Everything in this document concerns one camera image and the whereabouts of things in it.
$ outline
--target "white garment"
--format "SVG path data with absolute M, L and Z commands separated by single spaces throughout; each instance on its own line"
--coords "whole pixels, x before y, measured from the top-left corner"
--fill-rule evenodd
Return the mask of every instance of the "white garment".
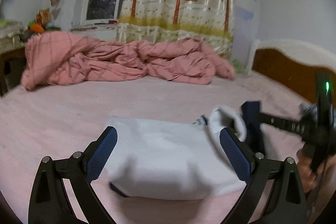
M 244 121 L 229 107 L 216 108 L 208 126 L 110 117 L 118 142 L 105 168 L 111 183 L 128 196 L 193 200 L 243 189 L 219 143 L 232 119 L 244 141 Z

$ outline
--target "hand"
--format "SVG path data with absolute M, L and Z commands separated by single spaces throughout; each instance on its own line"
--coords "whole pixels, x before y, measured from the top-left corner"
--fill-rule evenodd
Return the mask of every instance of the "hand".
M 310 190 L 313 190 L 316 187 L 316 177 L 317 175 L 321 175 L 324 169 L 325 163 L 322 163 L 319 168 L 317 169 L 317 172 L 314 173 L 310 169 L 310 164 L 312 159 L 305 156 L 302 153 L 302 150 L 299 150 L 297 152 L 297 157 L 299 158 L 299 162 L 297 163 L 297 168 L 300 173 L 300 178 L 302 181 L 303 185 L 303 190 L 305 193 L 309 192 Z M 336 167 L 336 157 L 331 156 L 327 160 L 327 166 L 326 166 L 326 171 L 329 170 L 330 168 L 335 168 Z

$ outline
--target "brown headboard panel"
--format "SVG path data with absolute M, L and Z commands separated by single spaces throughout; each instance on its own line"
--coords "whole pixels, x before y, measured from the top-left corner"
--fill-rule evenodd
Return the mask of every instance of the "brown headboard panel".
M 312 55 L 311 59 L 316 57 L 316 54 L 311 52 L 310 54 Z M 328 58 L 325 61 L 328 67 L 332 65 L 328 61 Z M 336 89 L 336 73 L 328 67 L 298 62 L 289 58 L 278 48 L 257 48 L 255 50 L 252 69 L 289 87 L 311 103 L 315 103 L 315 75 L 317 72 L 329 73 L 332 85 Z

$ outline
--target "pink bed sheet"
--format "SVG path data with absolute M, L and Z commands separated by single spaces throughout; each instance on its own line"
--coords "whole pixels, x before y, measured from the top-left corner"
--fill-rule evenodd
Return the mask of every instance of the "pink bed sheet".
M 46 86 L 33 92 L 19 86 L 0 104 L 0 190 L 26 224 L 31 188 L 42 157 L 63 159 L 83 151 L 102 133 L 109 115 L 193 122 L 200 115 L 209 115 L 217 105 L 239 110 L 246 100 L 261 100 L 263 111 L 291 118 L 298 118 L 298 105 L 303 102 L 286 88 L 255 74 L 239 75 L 234 81 L 215 77 L 208 86 L 149 76 L 126 82 Z M 274 147 L 272 157 L 296 158 L 302 147 L 297 137 L 269 126 L 263 130 Z M 120 224 L 218 224 L 241 194 L 196 201 L 120 198 L 109 189 L 108 181 L 103 171 L 92 185 Z M 77 216 L 85 220 L 71 191 L 69 198 Z M 261 209 L 260 205 L 254 218 Z
M 177 42 L 102 42 L 68 32 L 33 36 L 26 44 L 22 85 L 70 85 L 89 81 L 126 81 L 150 75 L 174 82 L 207 85 L 215 75 L 234 79 L 235 70 L 202 39 Z

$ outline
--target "wooden table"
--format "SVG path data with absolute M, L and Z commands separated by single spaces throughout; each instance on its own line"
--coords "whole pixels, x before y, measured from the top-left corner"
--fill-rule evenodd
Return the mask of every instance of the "wooden table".
M 8 89 L 5 79 L 5 62 L 15 58 L 25 58 L 25 45 L 20 42 L 18 35 L 12 38 L 0 39 L 0 95 L 4 95 Z

